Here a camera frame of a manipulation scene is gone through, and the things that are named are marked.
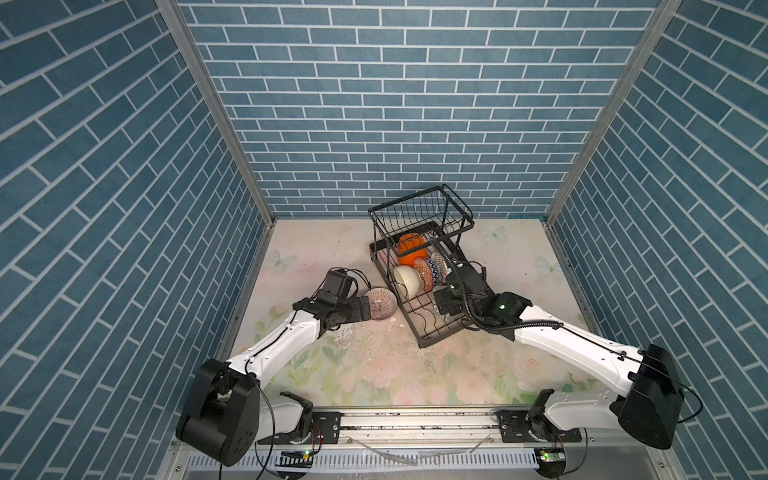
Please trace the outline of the purple white patterned bowl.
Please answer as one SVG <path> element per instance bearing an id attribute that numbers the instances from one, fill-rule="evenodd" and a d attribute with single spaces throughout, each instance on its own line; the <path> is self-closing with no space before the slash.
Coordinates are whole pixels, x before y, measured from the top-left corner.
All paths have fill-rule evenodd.
<path id="1" fill-rule="evenodd" d="M 371 320 L 386 320 L 393 317 L 398 309 L 397 297 L 384 287 L 370 289 L 365 297 L 368 300 Z"/>

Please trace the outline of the orange patterned cream bowl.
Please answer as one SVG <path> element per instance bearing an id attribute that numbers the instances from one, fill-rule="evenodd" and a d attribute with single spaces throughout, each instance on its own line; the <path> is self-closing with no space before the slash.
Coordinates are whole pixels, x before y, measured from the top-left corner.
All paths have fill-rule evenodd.
<path id="1" fill-rule="evenodd" d="M 439 271 L 430 258 L 416 258 L 413 263 L 413 268 L 419 274 L 422 283 L 422 290 L 424 292 L 432 291 L 435 286 L 441 283 L 439 282 Z"/>

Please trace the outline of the plain cream white bowl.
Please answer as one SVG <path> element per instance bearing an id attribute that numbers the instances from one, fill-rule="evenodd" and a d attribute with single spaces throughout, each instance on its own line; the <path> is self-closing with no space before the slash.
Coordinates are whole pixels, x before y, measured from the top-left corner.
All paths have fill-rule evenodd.
<path id="1" fill-rule="evenodd" d="M 422 289 L 421 276 L 411 266 L 399 265 L 395 267 L 393 276 L 396 288 L 405 301 L 414 299 Z"/>

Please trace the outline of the orange plastic bowl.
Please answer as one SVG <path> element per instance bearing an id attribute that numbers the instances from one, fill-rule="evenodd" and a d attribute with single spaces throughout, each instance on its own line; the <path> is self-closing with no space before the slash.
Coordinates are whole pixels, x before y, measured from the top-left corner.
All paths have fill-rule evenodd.
<path id="1" fill-rule="evenodd" d="M 428 256 L 426 240 L 418 233 L 403 234 L 396 244 L 396 253 L 400 265 L 413 266 L 417 259 Z"/>

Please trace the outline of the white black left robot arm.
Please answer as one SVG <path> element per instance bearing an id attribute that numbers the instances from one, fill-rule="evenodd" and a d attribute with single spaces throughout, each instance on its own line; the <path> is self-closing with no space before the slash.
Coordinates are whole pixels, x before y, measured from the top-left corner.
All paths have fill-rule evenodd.
<path id="1" fill-rule="evenodd" d="M 309 297 L 264 338 L 227 360 L 209 359 L 197 370 L 175 437 L 223 466 L 233 466 L 261 440 L 298 442 L 317 431 L 311 401 L 290 392 L 275 400 L 265 387 L 303 349 L 345 324 L 371 319 L 361 272 L 336 267 Z"/>

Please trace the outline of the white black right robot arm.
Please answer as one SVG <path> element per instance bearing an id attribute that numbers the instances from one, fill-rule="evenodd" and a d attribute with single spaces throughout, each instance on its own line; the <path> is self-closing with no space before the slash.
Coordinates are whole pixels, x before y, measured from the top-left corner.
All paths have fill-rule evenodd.
<path id="1" fill-rule="evenodd" d="M 542 350 L 603 384 L 594 392 L 539 392 L 526 423 L 542 441 L 579 429 L 622 430 L 659 450 L 671 448 L 685 400 L 672 355 L 650 344 L 632 347 L 568 324 L 531 300 L 495 293 L 469 262 L 449 264 L 434 294 L 440 313 L 457 313 L 474 328 Z"/>

